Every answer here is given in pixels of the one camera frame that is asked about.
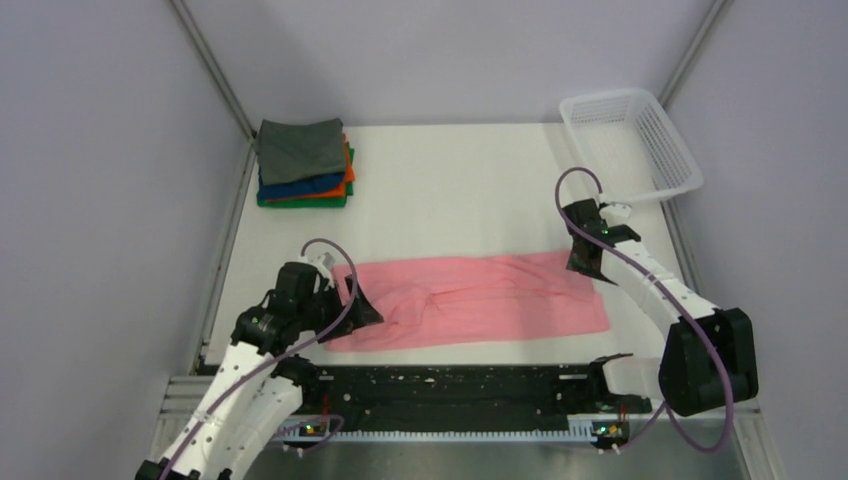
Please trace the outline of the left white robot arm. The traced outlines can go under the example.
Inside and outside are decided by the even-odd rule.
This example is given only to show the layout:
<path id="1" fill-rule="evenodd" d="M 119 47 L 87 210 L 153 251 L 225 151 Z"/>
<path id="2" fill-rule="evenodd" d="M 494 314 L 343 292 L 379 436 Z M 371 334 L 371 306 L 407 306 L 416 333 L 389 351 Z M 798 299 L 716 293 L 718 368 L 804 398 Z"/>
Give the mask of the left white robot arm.
<path id="1" fill-rule="evenodd" d="M 373 309 L 352 262 L 341 297 L 333 258 L 300 256 L 279 270 L 275 286 L 235 322 L 217 373 L 182 431 L 138 479 L 241 479 L 294 413 L 308 413 L 321 393 L 314 366 L 300 352 L 347 335 Z"/>

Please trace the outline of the pink t shirt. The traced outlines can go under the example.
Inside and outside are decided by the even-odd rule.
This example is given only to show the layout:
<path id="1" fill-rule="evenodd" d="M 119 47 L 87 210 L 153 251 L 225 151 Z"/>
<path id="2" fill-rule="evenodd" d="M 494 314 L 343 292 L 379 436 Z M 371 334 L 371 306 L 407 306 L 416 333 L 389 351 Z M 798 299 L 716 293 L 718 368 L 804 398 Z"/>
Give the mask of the pink t shirt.
<path id="1" fill-rule="evenodd" d="M 356 273 L 383 320 L 325 347 L 370 353 L 607 331 L 601 295 L 590 278 L 567 269 L 568 257 L 560 250 L 338 266 L 337 281 Z"/>

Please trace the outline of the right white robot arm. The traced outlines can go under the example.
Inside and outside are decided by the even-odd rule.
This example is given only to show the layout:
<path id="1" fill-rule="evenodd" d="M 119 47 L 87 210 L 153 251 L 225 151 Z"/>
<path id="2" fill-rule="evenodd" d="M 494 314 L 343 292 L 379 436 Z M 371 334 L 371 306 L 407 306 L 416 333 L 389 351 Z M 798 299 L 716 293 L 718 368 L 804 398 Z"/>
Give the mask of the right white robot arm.
<path id="1" fill-rule="evenodd" d="M 617 286 L 654 323 L 665 345 L 659 358 L 623 354 L 586 385 L 589 404 L 612 412 L 627 395 L 661 399 L 693 416 L 755 398 L 759 378 L 753 325 L 739 308 L 722 309 L 690 290 L 626 224 L 605 219 L 610 204 L 593 199 L 562 207 L 572 251 L 568 270 Z"/>

